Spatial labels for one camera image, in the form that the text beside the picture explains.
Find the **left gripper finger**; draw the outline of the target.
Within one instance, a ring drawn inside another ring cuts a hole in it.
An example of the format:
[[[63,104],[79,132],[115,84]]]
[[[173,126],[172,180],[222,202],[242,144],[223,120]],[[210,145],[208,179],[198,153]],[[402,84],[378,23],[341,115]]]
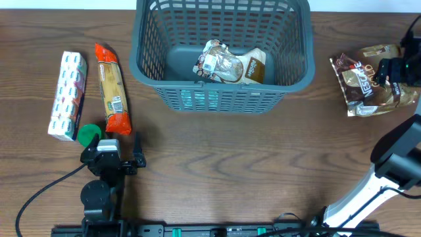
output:
[[[86,147],[86,150],[87,151],[95,150],[98,143],[99,143],[99,135],[95,134],[92,140],[90,141],[90,143],[88,144],[88,146]]]
[[[147,162],[141,147],[141,136],[139,132],[135,134],[133,156],[137,167],[146,167]]]

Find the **Nescafe Gold coffee bag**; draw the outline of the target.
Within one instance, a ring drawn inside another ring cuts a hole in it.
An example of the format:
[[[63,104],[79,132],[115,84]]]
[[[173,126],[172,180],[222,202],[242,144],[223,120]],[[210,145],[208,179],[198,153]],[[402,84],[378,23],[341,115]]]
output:
[[[405,83],[376,80],[382,59],[400,58],[396,44],[380,44],[334,55],[332,68],[347,104],[349,117],[381,115],[415,103],[418,93]]]

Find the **dried mushroom pouch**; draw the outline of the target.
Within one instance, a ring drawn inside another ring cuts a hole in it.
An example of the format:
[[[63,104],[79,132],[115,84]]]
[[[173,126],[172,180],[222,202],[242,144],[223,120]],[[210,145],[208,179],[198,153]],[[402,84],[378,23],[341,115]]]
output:
[[[223,84],[262,84],[265,65],[266,53],[259,48],[234,55],[226,44],[212,39],[205,44],[193,72]]]

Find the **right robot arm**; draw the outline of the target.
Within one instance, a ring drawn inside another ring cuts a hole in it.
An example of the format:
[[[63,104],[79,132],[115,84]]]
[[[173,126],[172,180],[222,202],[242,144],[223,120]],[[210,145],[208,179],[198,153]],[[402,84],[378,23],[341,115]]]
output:
[[[399,45],[375,45],[330,58],[350,117],[381,115],[420,103],[420,38],[408,30]],[[381,204],[420,185],[420,109],[374,146],[357,186],[325,207],[311,225],[352,236]]]

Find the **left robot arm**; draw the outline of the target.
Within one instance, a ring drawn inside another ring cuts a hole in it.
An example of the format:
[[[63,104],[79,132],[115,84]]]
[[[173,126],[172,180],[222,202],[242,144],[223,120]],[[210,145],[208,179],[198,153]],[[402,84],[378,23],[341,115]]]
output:
[[[146,167],[146,159],[137,133],[132,151],[133,159],[121,160],[117,139],[100,139],[96,134],[83,150],[80,161],[98,177],[88,182],[81,191],[84,205],[83,237],[132,237],[137,228],[120,218],[125,178],[136,175],[138,168]]]

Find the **Kleenex tissue multipack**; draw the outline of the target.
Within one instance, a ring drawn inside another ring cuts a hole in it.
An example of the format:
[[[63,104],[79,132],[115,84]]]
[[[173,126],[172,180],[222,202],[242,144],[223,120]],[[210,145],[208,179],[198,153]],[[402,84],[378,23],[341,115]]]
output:
[[[87,76],[87,63],[81,53],[64,51],[48,135],[66,142],[76,140],[82,114]]]

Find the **spaghetti pack orange ends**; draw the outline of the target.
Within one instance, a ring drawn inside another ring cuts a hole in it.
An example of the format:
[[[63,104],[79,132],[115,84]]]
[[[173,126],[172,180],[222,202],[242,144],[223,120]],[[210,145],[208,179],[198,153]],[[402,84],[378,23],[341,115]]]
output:
[[[95,44],[95,56],[98,62],[100,94],[105,107],[106,131],[130,135],[132,126],[118,58],[99,43]]]

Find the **white teal small packet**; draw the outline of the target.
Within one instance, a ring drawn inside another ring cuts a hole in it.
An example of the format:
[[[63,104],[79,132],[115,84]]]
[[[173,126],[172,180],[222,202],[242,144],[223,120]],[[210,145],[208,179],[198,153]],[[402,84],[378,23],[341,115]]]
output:
[[[214,90],[181,90],[182,104],[189,111],[217,111],[219,94]]]

